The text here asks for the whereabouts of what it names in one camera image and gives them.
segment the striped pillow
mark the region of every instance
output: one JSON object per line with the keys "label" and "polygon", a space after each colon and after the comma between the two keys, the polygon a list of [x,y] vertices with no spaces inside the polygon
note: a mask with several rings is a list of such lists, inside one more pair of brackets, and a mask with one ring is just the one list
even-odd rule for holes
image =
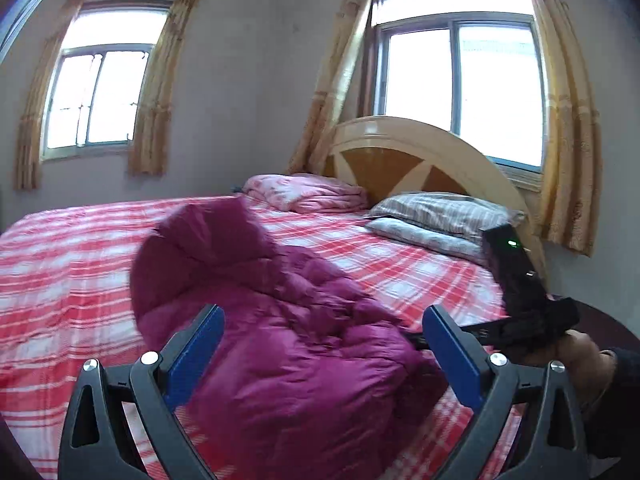
{"label": "striped pillow", "polygon": [[385,198],[367,218],[391,217],[424,229],[464,238],[480,246],[482,231],[525,219],[522,211],[471,196],[443,192],[411,192]]}
{"label": "striped pillow", "polygon": [[464,238],[429,231],[397,218],[376,218],[365,227],[385,238],[424,247],[436,253],[464,258],[486,267],[486,258],[481,247]]}

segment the sleeve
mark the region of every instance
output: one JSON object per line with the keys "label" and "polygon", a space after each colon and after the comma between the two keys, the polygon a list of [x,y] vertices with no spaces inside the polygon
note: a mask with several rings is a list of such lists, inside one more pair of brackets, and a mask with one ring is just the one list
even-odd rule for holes
{"label": "sleeve", "polygon": [[616,373],[584,428],[588,451],[598,458],[622,456],[640,428],[640,354],[610,351],[618,359]]}

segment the yellow curtain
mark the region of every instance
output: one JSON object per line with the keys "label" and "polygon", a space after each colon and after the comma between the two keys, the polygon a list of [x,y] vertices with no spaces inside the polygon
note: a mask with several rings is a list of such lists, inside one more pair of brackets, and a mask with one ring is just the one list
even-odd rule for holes
{"label": "yellow curtain", "polygon": [[358,53],[364,40],[372,0],[342,0],[336,15],[329,51],[322,62],[302,138],[287,173],[321,173],[334,140],[337,124]]}
{"label": "yellow curtain", "polygon": [[44,43],[18,127],[14,174],[14,187],[17,190],[36,189],[40,184],[40,142],[49,84],[66,30],[78,16],[83,3],[84,0],[66,1],[56,17],[54,33]]}
{"label": "yellow curtain", "polygon": [[197,3],[174,1],[149,57],[129,149],[130,174],[162,175],[166,171],[175,68],[189,16]]}
{"label": "yellow curtain", "polygon": [[600,125],[587,68],[562,0],[533,0],[547,76],[540,235],[591,256],[598,222]]}

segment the folded pink blanket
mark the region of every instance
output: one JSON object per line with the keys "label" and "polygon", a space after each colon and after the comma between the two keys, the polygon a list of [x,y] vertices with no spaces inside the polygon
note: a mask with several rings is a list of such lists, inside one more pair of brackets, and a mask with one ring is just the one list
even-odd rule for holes
{"label": "folded pink blanket", "polygon": [[280,211],[346,213],[367,208],[363,187],[308,173],[252,176],[242,190]]}

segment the bed frame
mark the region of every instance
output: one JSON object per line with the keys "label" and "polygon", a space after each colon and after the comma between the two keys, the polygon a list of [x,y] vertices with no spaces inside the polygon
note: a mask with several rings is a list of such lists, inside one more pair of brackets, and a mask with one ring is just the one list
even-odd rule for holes
{"label": "bed frame", "polygon": [[370,204],[406,191],[448,191],[526,213],[518,235],[542,276],[545,255],[532,216],[516,187],[498,167],[459,137],[436,126],[388,116],[362,117],[336,127],[324,168],[367,189]]}

